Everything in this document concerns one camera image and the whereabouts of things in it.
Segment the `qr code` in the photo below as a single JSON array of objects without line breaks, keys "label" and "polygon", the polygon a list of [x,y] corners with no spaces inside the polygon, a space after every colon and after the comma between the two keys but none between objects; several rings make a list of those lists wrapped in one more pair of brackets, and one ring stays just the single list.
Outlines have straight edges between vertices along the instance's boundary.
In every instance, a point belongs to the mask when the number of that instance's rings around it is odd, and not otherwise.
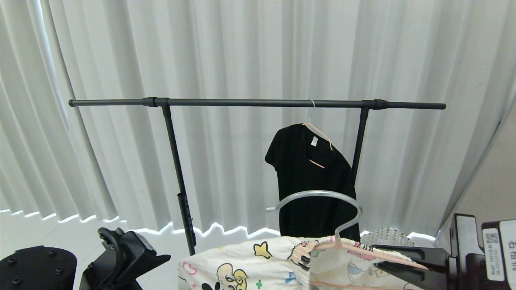
[{"label": "qr code", "polygon": [[486,243],[487,244],[499,244],[498,234],[486,233]]}]

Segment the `black metal rod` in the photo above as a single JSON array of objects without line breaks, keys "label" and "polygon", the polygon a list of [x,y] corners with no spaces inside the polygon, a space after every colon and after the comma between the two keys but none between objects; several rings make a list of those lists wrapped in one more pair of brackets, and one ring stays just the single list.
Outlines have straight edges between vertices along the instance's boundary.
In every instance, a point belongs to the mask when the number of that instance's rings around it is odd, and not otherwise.
[{"label": "black metal rod", "polygon": [[221,107],[316,107],[320,108],[407,108],[407,109],[437,109],[443,110],[446,104],[441,103],[405,103],[370,101],[320,101],[320,100],[246,100],[246,99],[169,99],[149,97],[131,100],[70,100],[71,107],[79,106],[126,106],[144,105],[160,106],[221,106]]},{"label": "black metal rod", "polygon": [[181,216],[183,217],[183,227],[185,229],[186,243],[188,244],[188,251],[190,255],[195,254],[195,237],[193,228],[191,226],[191,219],[189,218],[188,198],[186,196],[185,180],[183,178],[183,171],[181,169],[181,162],[179,160],[178,144],[175,140],[174,126],[172,125],[172,114],[169,106],[163,106],[163,116],[167,126],[168,139],[170,141],[170,148],[172,149],[172,158],[174,160],[175,175],[179,184],[179,208],[181,209]]},{"label": "black metal rod", "polygon": [[353,173],[353,185],[357,181],[358,164],[360,162],[360,154],[362,153],[362,143],[364,142],[365,125],[368,115],[369,109],[362,108],[360,111],[360,123],[358,125],[357,144],[355,145],[355,152],[353,154],[353,167],[351,168],[351,172]]}]

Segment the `clothing tag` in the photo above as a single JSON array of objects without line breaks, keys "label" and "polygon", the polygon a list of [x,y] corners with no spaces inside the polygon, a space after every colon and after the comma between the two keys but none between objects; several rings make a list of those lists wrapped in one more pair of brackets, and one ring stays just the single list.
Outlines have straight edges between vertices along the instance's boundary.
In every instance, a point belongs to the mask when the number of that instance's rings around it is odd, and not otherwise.
[{"label": "clothing tag", "polygon": [[516,289],[516,219],[501,221],[500,232],[507,282],[511,289]]},{"label": "clothing tag", "polygon": [[482,237],[486,254],[487,278],[491,281],[504,281],[504,263],[498,229],[483,229]]}]

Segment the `white cartoon print shirt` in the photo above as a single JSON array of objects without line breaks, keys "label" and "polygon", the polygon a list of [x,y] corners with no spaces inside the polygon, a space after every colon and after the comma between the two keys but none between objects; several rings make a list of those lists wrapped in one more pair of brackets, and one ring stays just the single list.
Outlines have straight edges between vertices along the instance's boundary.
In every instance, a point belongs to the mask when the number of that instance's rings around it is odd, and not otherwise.
[{"label": "white cartoon print shirt", "polygon": [[[376,268],[381,259],[344,249],[314,250],[334,241],[323,238],[276,237],[204,251],[179,261],[180,290],[323,290],[326,282],[389,289],[419,290]],[[342,242],[410,261],[397,252],[371,249],[349,239]]]}]

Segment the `pleated curtain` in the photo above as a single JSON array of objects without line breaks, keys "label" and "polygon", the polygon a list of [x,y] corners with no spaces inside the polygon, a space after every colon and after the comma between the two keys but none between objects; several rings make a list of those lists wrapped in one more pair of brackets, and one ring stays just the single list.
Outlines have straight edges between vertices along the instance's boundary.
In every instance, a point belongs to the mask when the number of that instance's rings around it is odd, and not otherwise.
[{"label": "pleated curtain", "polygon": [[[159,108],[69,99],[443,102],[371,111],[361,230],[435,235],[515,94],[511,1],[0,2],[3,210],[183,227]],[[277,130],[309,108],[172,107],[194,226],[278,229]],[[312,123],[352,163],[360,110]]]}]

